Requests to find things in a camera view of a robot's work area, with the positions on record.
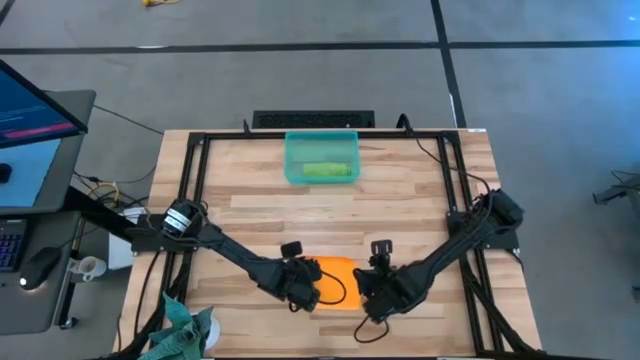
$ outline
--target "computer mouse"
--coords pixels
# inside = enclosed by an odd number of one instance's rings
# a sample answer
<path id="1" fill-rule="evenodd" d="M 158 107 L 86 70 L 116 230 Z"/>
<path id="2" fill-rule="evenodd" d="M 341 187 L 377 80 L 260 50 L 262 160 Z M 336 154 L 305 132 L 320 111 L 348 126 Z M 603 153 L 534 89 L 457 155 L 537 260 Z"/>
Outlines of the computer mouse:
<path id="1" fill-rule="evenodd" d="M 55 247 L 42 248 L 22 267 L 20 286 L 25 290 L 39 287 L 60 260 L 61 250 Z"/>

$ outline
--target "green object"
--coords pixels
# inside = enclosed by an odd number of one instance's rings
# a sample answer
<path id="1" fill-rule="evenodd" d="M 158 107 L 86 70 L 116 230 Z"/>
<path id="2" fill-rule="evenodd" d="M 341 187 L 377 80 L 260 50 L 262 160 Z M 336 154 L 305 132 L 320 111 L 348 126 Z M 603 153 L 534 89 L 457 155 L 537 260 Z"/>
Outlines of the green object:
<path id="1" fill-rule="evenodd" d="M 200 360 L 211 328 L 211 311 L 208 307 L 195 316 L 180 302 L 163 293 L 165 312 L 171 327 L 149 334 L 158 343 L 138 360 Z"/>
<path id="2" fill-rule="evenodd" d="M 351 167 L 349 164 L 317 163 L 302 165 L 304 176 L 349 176 Z"/>
<path id="3" fill-rule="evenodd" d="M 358 133 L 290 131 L 285 136 L 285 176 L 290 183 L 352 183 L 360 176 Z"/>

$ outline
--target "keyboard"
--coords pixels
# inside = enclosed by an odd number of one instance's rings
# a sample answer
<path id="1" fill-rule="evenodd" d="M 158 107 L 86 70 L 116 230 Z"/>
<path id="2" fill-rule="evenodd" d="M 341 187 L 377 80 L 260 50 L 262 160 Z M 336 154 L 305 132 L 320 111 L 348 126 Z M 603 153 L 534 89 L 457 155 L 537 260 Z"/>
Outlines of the keyboard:
<path id="1" fill-rule="evenodd" d="M 374 128 L 373 111 L 254 111 L 254 129 Z"/>
<path id="2" fill-rule="evenodd" d="M 26 231 L 26 219 L 0 220 L 0 272 L 18 270 Z"/>

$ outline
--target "green cloth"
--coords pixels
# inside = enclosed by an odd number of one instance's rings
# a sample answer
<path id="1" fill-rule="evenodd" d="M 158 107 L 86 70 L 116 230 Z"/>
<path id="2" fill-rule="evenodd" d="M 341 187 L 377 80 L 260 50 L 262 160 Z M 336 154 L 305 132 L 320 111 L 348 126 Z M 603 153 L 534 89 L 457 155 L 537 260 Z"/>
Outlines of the green cloth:
<path id="1" fill-rule="evenodd" d="M 349 176 L 351 167 L 345 163 L 318 163 L 302 165 L 304 176 Z"/>
<path id="2" fill-rule="evenodd" d="M 165 312 L 171 327 L 149 334 L 158 343 L 138 360 L 200 360 L 211 329 L 211 312 L 208 307 L 195 316 L 180 302 L 162 294 Z"/>

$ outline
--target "black metal frame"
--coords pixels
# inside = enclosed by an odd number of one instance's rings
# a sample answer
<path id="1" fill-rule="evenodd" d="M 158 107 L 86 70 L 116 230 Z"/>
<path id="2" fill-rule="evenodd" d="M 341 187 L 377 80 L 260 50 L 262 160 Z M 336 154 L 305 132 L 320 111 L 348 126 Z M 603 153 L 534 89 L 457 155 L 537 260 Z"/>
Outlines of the black metal frame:
<path id="1" fill-rule="evenodd" d="M 409 123 L 409 120 L 406 116 L 401 116 L 396 125 L 398 129 L 404 129 L 404 131 L 400 130 L 391 130 L 391 131 L 367 131 L 367 130 L 358 130 L 358 138 L 360 139 L 434 139 L 438 143 L 438 152 L 441 159 L 443 178 L 444 178 L 444 186 L 447 193 L 447 200 L 449 203 L 449 214 L 452 212 L 457 212 L 458 207 L 456 204 L 455 197 L 455 189 L 453 186 L 453 179 L 451 177 L 451 168 L 449 166 L 449 161 L 447 157 L 447 143 L 453 147 L 454 156 L 456 159 L 457 169 L 460 174 L 460 182 L 462 185 L 463 196 L 465 199 L 465 208 L 469 209 L 471 207 L 471 190 L 469 188 L 469 182 L 467 177 L 464 175 L 465 165 L 462 158 L 462 148 L 460 146 L 460 138 L 457 131 L 414 131 Z M 182 169 L 182 177 L 180 179 L 180 187 L 178 190 L 178 198 L 185 199 L 187 198 L 187 185 L 189 182 L 191 169 L 194 161 L 194 153 L 196 146 L 200 145 L 202 147 L 199 158 L 199 167 L 196 174 L 195 181 L 195 189 L 192 200 L 194 202 L 200 202 L 202 200 L 202 192 L 205 181 L 205 174 L 207 168 L 207 160 L 209 158 L 209 153 L 211 149 L 211 141 L 214 140 L 246 140 L 246 139 L 284 139 L 286 131 L 259 131 L 252 132 L 249 129 L 248 124 L 244 123 L 244 131 L 237 133 L 205 133 L 205 132 L 194 132 L 189 135 L 189 139 L 187 142 L 187 151 L 185 153 L 185 160 Z M 486 295 L 489 299 L 493 300 L 493 295 L 491 291 L 491 284 L 489 282 L 489 275 L 487 271 L 486 260 L 484 257 L 484 253 L 482 248 L 476 248 L 474 250 L 477 267 L 479 269 L 480 279 L 481 279 L 481 287 L 484 295 Z M 168 252 L 167 259 L 165 261 L 165 266 L 163 270 L 162 282 L 160 286 L 160 294 L 158 298 L 158 304 L 162 304 L 162 291 L 166 291 L 170 287 L 173 268 L 175 265 L 175 257 L 176 252 Z M 186 251 L 183 252 L 182 265 L 190 264 L 192 261 L 193 252 Z M 464 280 L 465 274 L 464 272 L 470 272 L 473 275 L 471 267 L 469 265 L 469 260 L 466 255 L 460 258 L 460 270 L 462 273 L 462 278 Z M 188 284 L 188 275 L 187 279 L 183 283 L 183 288 L 180 289 L 178 293 L 178 300 L 184 302 L 186 299 L 186 291 Z M 480 354 L 485 351 L 484 342 L 482 338 L 482 330 L 480 328 L 480 321 L 478 315 L 478 309 L 476 307 L 476 302 L 474 298 L 473 289 L 471 289 L 468 284 L 463 281 L 465 299 L 467 304 L 467 311 L 469 314 L 469 322 L 471 327 L 471 333 L 473 337 L 474 349 L 476 354 Z M 489 323 L 491 326 L 491 336 L 493 341 L 493 350 L 502 352 L 502 337 L 500 335 L 500 331 L 496 326 L 493 319 L 489 318 Z"/>
<path id="2" fill-rule="evenodd" d="M 124 241 L 131 242 L 131 238 L 127 234 L 127 229 L 135 227 L 136 224 L 104 207 L 102 204 L 99 204 L 73 186 L 69 186 L 60 211 L 78 211 L 81 214 L 80 221 L 82 226 L 79 227 L 79 231 L 74 235 L 75 239 L 71 243 L 71 258 L 78 257 L 78 248 L 82 240 L 86 221 L 98 225 L 98 227 L 107 230 Z M 53 318 L 53 325 L 63 330 L 70 329 L 77 323 L 76 318 L 69 316 L 75 289 L 76 283 L 71 279 L 71 274 L 65 274 L 60 296 L 58 297 L 58 306 L 56 307 Z"/>

